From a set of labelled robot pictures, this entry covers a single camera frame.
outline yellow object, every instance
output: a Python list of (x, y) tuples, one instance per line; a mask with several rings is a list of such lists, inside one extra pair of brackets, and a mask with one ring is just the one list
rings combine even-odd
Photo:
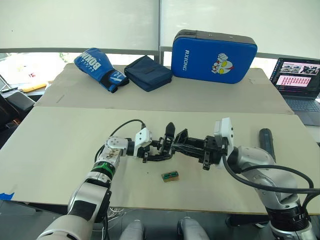
[(36, 90), (36, 89), (40, 89), (40, 88), (43, 88), (47, 86), (46, 83), (35, 83), (35, 84), (28, 84), (27, 86), (25, 87), (22, 87), (21, 90), (25, 93), (27, 92), (31, 92), (33, 90)]
[(165, 183), (179, 180), (179, 174), (177, 171), (166, 172), (164, 174), (161, 174), (161, 177)]

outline navy blue pouch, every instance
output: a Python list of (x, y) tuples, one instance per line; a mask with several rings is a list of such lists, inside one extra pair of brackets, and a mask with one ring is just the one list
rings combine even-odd
[(124, 74), (146, 92), (170, 83), (172, 78), (170, 69), (156, 63), (147, 55), (126, 66)]

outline blue boxing glove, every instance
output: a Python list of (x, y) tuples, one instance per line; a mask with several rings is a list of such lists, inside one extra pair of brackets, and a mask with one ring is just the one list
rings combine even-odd
[(123, 73), (115, 70), (107, 55), (98, 48), (89, 48), (74, 59), (75, 65), (84, 73), (97, 80), (109, 92), (129, 83)]

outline laptop keyboard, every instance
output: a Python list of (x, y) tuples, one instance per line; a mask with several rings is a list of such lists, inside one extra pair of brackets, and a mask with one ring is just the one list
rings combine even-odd
[(320, 113), (320, 104), (317, 103), (315, 100), (285, 99), (285, 101), (293, 111)]

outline white table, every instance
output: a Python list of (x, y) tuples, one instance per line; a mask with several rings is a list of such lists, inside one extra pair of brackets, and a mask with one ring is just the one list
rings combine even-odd
[[(123, 72), (124, 66), (115, 66)], [(54, 80), (36, 106), (181, 112), (294, 114), (260, 68), (250, 68), (236, 84), (172, 77), (146, 92), (132, 81), (114, 94), (73, 63)]]
[[(296, 115), (37, 106), (0, 150), (0, 193), (14, 193), (13, 201), (66, 205), (92, 168), (97, 149), (121, 123), (140, 118), (158, 139), (172, 121), (176, 133), (188, 128), (190, 137), (202, 139), (213, 134), (215, 121), (223, 117), (231, 117), (236, 146), (256, 147), (259, 130), (271, 129), (277, 164), (302, 171), (320, 187), (320, 148)], [(134, 137), (139, 127), (129, 124), (117, 135)], [(174, 170), (180, 179), (164, 183), (161, 174)], [(122, 158), (111, 190), (114, 207), (266, 212), (253, 188), (225, 170), (202, 170), (197, 159), (181, 153), (163, 162)], [(320, 214), (319, 198), (309, 203), (308, 211)]]
[(319, 126), (305, 126), (307, 131), (313, 137), (313, 139), (320, 143), (320, 127)]

